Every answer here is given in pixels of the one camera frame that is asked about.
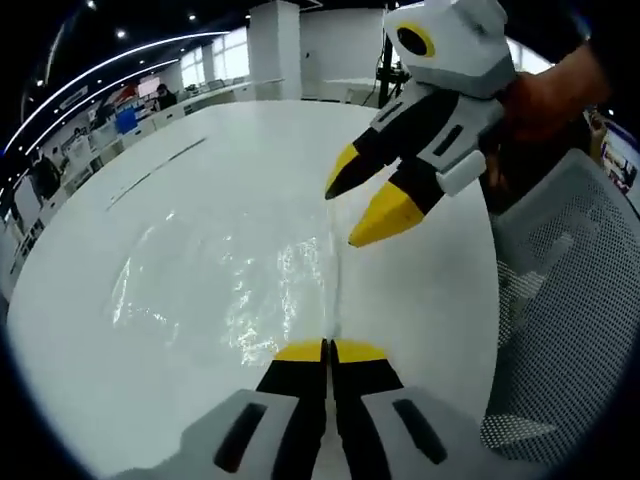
white pillar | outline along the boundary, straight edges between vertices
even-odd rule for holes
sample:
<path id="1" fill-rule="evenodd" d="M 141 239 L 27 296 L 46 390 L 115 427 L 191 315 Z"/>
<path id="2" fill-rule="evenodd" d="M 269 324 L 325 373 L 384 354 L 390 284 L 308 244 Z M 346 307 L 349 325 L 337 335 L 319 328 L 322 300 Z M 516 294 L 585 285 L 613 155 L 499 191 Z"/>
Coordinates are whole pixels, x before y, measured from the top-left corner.
<path id="1" fill-rule="evenodd" d="M 300 7 L 278 0 L 253 8 L 248 40 L 251 80 L 282 79 L 282 98 L 299 100 Z"/>
<path id="2" fill-rule="evenodd" d="M 205 82 L 213 82 L 213 45 L 211 43 L 202 47 L 202 68 L 204 69 Z"/>

ceiling light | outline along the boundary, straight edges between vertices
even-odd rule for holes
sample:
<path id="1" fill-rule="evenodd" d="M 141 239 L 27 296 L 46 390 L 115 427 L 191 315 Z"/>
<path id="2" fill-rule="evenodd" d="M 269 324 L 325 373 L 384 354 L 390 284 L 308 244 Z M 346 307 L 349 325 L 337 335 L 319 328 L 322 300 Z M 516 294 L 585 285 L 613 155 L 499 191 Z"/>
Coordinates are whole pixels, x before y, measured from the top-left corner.
<path id="1" fill-rule="evenodd" d="M 128 57 L 129 55 L 133 55 L 134 53 L 138 53 L 138 52 L 141 52 L 143 50 L 147 50 L 149 48 L 158 47 L 160 45 L 165 45 L 167 43 L 179 42 L 181 40 L 187 40 L 187 39 L 191 39 L 191 38 L 214 37 L 216 35 L 223 35 L 225 33 L 229 33 L 229 32 L 228 31 L 221 31 L 221 32 L 191 33 L 189 35 L 181 35 L 179 37 L 173 37 L 173 38 L 166 38 L 164 40 L 158 40 L 157 42 L 148 43 L 146 45 L 141 45 L 139 47 L 132 48 L 131 50 L 127 50 L 126 52 L 122 52 L 121 54 L 116 55 L 115 57 L 111 57 L 108 60 L 105 60 L 104 62 L 99 63 L 98 65 L 95 65 L 95 66 L 91 67 L 89 70 L 85 71 L 84 73 L 82 73 L 81 75 L 77 76 L 76 78 L 71 80 L 69 83 L 64 85 L 62 88 L 60 88 L 60 90 L 55 92 L 53 95 L 51 95 L 49 98 L 47 98 L 38 108 L 36 108 L 33 111 L 33 113 L 31 115 L 29 115 L 27 117 L 27 119 L 22 123 L 22 125 L 20 125 L 20 127 L 18 128 L 18 130 L 16 130 L 16 132 L 13 134 L 13 136 L 9 139 L 9 142 L 7 142 L 7 145 L 4 147 L 3 154 L 6 153 L 7 150 L 9 150 L 9 148 L 11 147 L 13 142 L 15 142 L 16 138 L 18 138 L 18 135 L 20 135 L 23 132 L 23 130 L 27 127 L 27 125 L 29 125 L 33 121 L 33 119 L 36 117 L 36 115 L 38 115 L 47 105 L 49 105 L 51 102 L 53 102 L 54 99 L 56 99 L 57 97 L 62 95 L 64 92 L 66 92 L 73 85 L 75 85 L 80 80 L 85 78 L 87 75 L 91 75 L 93 72 L 95 72 L 97 70 L 100 70 L 101 68 L 106 67 L 107 65 L 109 65 L 109 64 L 111 64 L 113 62 L 117 62 L 121 58 Z"/>
<path id="2" fill-rule="evenodd" d="M 101 88 L 101 89 L 100 89 L 100 90 L 98 90 L 96 93 L 94 93 L 94 94 L 90 95 L 89 97 L 85 98 L 83 101 L 81 101 L 81 102 L 79 102 L 78 104 L 76 104 L 76 105 L 74 105 L 73 107 L 71 107 L 71 108 L 69 109 L 69 111 L 68 111 L 68 112 L 66 112 L 66 113 L 65 113 L 64 115 L 62 115 L 58 120 L 56 120 L 55 122 L 53 122 L 53 123 L 51 124 L 51 126 L 50 126 L 49 128 L 47 128 L 47 129 L 42 133 L 42 135 L 40 135 L 40 136 L 38 137 L 38 139 L 33 143 L 33 145 L 31 145 L 31 146 L 29 147 L 29 149 L 28 149 L 28 150 L 27 150 L 27 152 L 26 152 L 26 155 L 29 155 L 29 153 L 31 153 L 31 150 L 33 150 L 33 149 L 36 147 L 36 145 L 37 145 L 37 144 L 38 144 L 38 143 L 39 143 L 39 142 L 40 142 L 44 137 L 46 137 L 46 136 L 49 134 L 49 132 L 51 132 L 51 130 L 53 130 L 53 129 L 56 127 L 56 125 L 58 125 L 58 123 L 62 122 L 62 125 L 64 125 L 64 124 L 66 123 L 66 122 L 64 122 L 64 121 L 63 121 L 65 118 L 67 118 L 69 115 L 71 115 L 73 112 L 75 112 L 78 108 L 80 108 L 80 107 L 82 107 L 83 105 L 85 105 L 85 104 L 86 104 L 87 102 L 89 102 L 91 99 L 93 99 L 93 98 L 97 97 L 98 95 L 103 94 L 104 92 L 106 92 L 106 91 L 107 91 L 107 90 L 109 90 L 110 88 L 115 87 L 116 85 L 118 85 L 118 84 L 119 84 L 119 83 L 121 83 L 121 82 L 125 82 L 125 81 L 129 80 L 130 78 L 133 78 L 133 77 L 135 77 L 135 76 L 137 76 L 137 75 L 140 75 L 141 73 L 148 72 L 149 70 L 155 70 L 155 69 L 157 69 L 157 68 L 164 67 L 165 65 L 169 65 L 169 64 L 171 64 L 171 63 L 175 63 L 175 62 L 178 62 L 178 61 L 179 61 L 179 59 L 178 59 L 178 58 L 175 58 L 175 59 L 173 59 L 173 60 L 169 60 L 168 62 L 162 62 L 162 63 L 158 63 L 157 65 L 153 65 L 153 66 L 151 66 L 151 67 L 143 68 L 142 70 L 138 70 L 138 71 L 137 71 L 137 72 L 135 72 L 135 73 L 132 73 L 132 74 L 130 74 L 130 75 L 127 75 L 126 77 L 123 77 L 123 78 L 121 78 L 120 80 L 117 80 L 117 81 L 113 82 L 112 84 L 107 85 L 107 86 L 106 86 L 106 87 L 104 87 L 104 88 Z"/>

table surface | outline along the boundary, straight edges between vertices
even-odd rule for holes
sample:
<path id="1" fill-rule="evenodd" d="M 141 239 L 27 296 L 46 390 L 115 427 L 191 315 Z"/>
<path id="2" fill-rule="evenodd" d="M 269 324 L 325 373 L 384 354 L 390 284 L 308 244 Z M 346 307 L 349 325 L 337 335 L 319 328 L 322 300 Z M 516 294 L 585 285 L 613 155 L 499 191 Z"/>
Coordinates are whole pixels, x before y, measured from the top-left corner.
<path id="1" fill-rule="evenodd" d="M 334 331 L 336 319 L 342 337 L 385 348 L 405 385 L 480 421 L 498 281 L 478 184 L 360 250 L 349 230 L 389 172 L 323 200 L 337 155 L 375 113 L 206 108 L 126 150 L 53 218 L 8 329 L 42 412 L 94 474 L 167 458 L 189 424 L 254 388 L 275 351 Z M 321 452 L 314 478 L 348 478 L 332 455 Z"/>

mesh chair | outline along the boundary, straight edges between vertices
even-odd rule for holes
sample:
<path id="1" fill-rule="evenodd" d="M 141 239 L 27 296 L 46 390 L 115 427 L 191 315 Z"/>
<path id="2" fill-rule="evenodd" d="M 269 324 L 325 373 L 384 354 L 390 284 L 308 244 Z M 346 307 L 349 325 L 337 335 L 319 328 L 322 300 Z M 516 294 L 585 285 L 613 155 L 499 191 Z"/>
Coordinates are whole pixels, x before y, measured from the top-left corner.
<path id="1" fill-rule="evenodd" d="M 604 412 L 631 354 L 640 223 L 578 150 L 492 223 L 500 336 L 481 439 L 552 466 Z"/>

black circular eye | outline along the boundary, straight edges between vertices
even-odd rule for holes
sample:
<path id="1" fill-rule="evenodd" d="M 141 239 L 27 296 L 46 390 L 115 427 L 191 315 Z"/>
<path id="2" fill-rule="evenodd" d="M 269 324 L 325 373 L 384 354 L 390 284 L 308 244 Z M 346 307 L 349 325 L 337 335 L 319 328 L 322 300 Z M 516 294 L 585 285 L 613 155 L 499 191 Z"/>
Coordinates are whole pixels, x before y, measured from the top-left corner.
<path id="1" fill-rule="evenodd" d="M 414 55 L 424 56 L 427 54 L 427 44 L 420 35 L 408 28 L 398 29 L 398 40 L 404 48 Z"/>

